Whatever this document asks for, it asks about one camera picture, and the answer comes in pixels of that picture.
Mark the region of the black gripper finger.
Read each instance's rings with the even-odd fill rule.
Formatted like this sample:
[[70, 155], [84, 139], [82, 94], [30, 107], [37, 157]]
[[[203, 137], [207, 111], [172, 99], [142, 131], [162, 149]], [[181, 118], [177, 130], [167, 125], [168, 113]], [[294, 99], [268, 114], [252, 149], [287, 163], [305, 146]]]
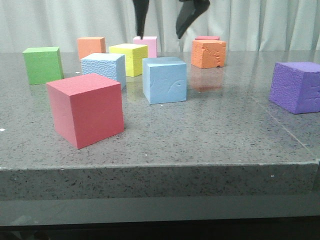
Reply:
[[181, 39], [190, 25], [203, 13], [209, 6], [209, 0], [180, 0], [182, 7], [176, 20], [175, 28], [178, 39]]
[[135, 12], [136, 35], [140, 39], [144, 36], [145, 22], [149, 9], [149, 0], [132, 0]]

